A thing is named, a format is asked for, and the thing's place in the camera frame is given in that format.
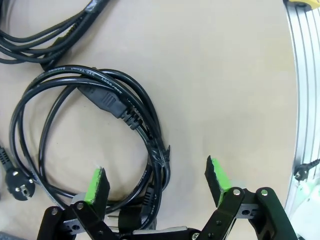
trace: black wire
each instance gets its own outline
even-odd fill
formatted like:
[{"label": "black wire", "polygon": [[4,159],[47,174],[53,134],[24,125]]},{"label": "black wire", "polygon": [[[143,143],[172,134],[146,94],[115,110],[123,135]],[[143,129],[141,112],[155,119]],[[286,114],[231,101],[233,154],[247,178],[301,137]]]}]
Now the black wire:
[{"label": "black wire", "polygon": [[[42,66],[43,69],[54,67],[63,54],[85,34],[108,2],[109,0],[101,0],[96,4],[95,10],[87,10],[85,8],[69,19],[32,36],[19,38],[0,30],[0,52],[13,58],[0,58],[0,63],[19,64],[30,62],[44,64]],[[34,49],[54,39],[67,29],[69,29],[68,32],[64,36],[58,37],[53,45]]]},{"label": "black wire", "polygon": [[[47,80],[60,74],[80,74],[80,76],[56,77],[54,79]],[[128,85],[132,89],[132,91],[130,91],[124,84]],[[135,112],[139,114],[141,116],[141,119],[143,120],[143,124],[138,126],[136,130],[138,134],[141,136],[147,148],[150,161],[148,161],[145,171],[139,183],[133,189],[133,191],[125,199],[121,201],[109,201],[109,207],[107,207],[105,212],[106,214],[109,214],[124,206],[140,204],[142,198],[138,195],[147,186],[148,182],[150,181],[153,175],[153,185],[155,192],[154,205],[149,216],[140,226],[140,229],[146,229],[153,222],[153,220],[158,214],[162,198],[162,191],[166,188],[170,180],[170,166],[168,162],[168,156],[164,155],[164,153],[167,150],[165,149],[161,137],[161,128],[155,107],[152,104],[146,91],[131,76],[117,70],[97,70],[80,65],[60,66],[39,75],[27,87],[26,91],[24,92],[21,100],[17,104],[12,114],[9,131],[9,142],[10,149],[14,157],[14,161],[26,174],[27,177],[33,178],[36,183],[42,186],[42,188],[46,191],[48,196],[58,206],[62,208],[66,207],[66,204],[61,200],[61,198],[58,195],[72,198],[75,196],[75,193],[63,190],[56,186],[52,186],[48,182],[45,165],[46,144],[50,127],[54,121],[56,114],[59,111],[59,108],[62,106],[63,102],[67,99],[67,97],[72,93],[72,91],[74,91],[77,86],[82,85],[102,88],[114,92],[119,96],[119,98],[122,101],[125,101],[128,104],[128,106],[132,106]],[[66,87],[63,89],[63,91],[60,93],[60,95],[53,103],[51,110],[45,120],[39,143],[37,169],[34,163],[35,160],[31,157],[29,153],[24,136],[23,116],[25,105],[31,98],[36,96],[38,93],[58,86]],[[18,155],[15,139],[16,129],[18,130],[20,146],[24,154],[24,157],[28,162],[28,167],[26,167],[22,163]]]}]

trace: power cord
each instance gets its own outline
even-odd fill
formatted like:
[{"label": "power cord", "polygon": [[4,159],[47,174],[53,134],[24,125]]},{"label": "power cord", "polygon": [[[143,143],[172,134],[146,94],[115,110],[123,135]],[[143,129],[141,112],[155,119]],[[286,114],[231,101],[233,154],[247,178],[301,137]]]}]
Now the power cord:
[{"label": "power cord", "polygon": [[[74,76],[56,77],[61,74],[74,74]],[[39,143],[37,159],[39,167],[37,169],[35,160],[31,157],[25,141],[23,127],[25,105],[37,94],[59,86],[66,87],[55,100],[44,123]],[[138,195],[151,182],[153,191],[150,203],[152,203],[152,206],[149,206],[147,214],[143,213],[143,222],[136,226],[136,229],[149,228],[158,214],[162,191],[167,187],[170,180],[170,148],[165,148],[159,119],[148,94],[135,79],[121,71],[111,69],[97,70],[81,65],[64,65],[53,68],[36,77],[25,90],[12,114],[10,122],[9,143],[16,169],[21,171],[26,179],[32,179],[33,182],[39,184],[53,202],[63,209],[67,205],[58,195],[68,198],[73,198],[76,195],[73,192],[51,185],[48,182],[45,168],[45,151],[50,126],[59,107],[75,89],[79,89],[99,108],[112,113],[116,118],[123,119],[132,130],[137,131],[141,136],[148,152],[145,171],[137,186],[125,199],[108,202],[109,207],[106,208],[105,213],[110,214],[127,206],[141,205],[144,198],[138,197]],[[22,163],[17,152],[16,129],[28,167]]]},{"label": "power cord", "polygon": [[[78,14],[64,20],[46,30],[28,37],[14,37],[0,30],[0,52],[13,58],[0,58],[3,64],[20,64],[24,62],[41,64],[43,70],[53,68],[62,56],[85,34],[98,15],[110,0],[91,0]],[[53,45],[47,48],[37,48],[47,41],[58,37]]]}]

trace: yellow part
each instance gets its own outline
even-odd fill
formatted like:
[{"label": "yellow part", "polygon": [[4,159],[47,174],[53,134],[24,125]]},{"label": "yellow part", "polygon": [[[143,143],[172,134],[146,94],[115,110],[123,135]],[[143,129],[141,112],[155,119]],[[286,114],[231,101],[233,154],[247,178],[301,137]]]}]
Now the yellow part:
[{"label": "yellow part", "polygon": [[312,10],[317,9],[320,7],[320,2],[319,0],[289,0],[289,2],[292,3],[304,3],[304,4],[308,4]]}]

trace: metal rail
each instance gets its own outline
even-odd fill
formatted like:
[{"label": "metal rail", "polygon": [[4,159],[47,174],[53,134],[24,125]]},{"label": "metal rail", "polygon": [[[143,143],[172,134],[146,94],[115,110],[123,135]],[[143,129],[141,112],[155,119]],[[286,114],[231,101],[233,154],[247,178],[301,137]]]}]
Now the metal rail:
[{"label": "metal rail", "polygon": [[[297,130],[293,167],[320,157],[320,11],[286,5],[297,81]],[[320,166],[308,181],[320,177]],[[285,211],[289,218],[298,182],[291,177]]]}]

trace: tabletop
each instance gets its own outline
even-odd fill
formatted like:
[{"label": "tabletop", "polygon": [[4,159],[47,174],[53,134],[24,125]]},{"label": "tabletop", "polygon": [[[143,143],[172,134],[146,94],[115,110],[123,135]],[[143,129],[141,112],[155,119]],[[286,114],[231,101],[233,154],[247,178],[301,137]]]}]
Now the tabletop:
[{"label": "tabletop", "polygon": [[[2,29],[30,36],[87,3],[16,0]],[[123,71],[149,94],[164,142],[171,146],[171,180],[162,195],[157,229],[202,229],[207,222],[215,210],[204,176],[208,155],[220,161],[234,185],[252,192],[271,187],[285,204],[297,86],[281,0],[111,0],[60,64]],[[13,110],[42,69],[32,63],[1,64],[0,73],[0,142],[8,148]],[[47,90],[26,107],[25,137],[35,158],[47,113],[61,90]],[[147,151],[123,121],[74,92],[54,120],[46,159],[50,182],[75,192],[86,191],[94,169],[103,166],[110,198],[121,199],[139,181]],[[0,191],[0,231],[36,239],[51,200],[39,186],[24,202],[15,200],[3,183]],[[256,237],[248,221],[239,220],[228,239]]]}]

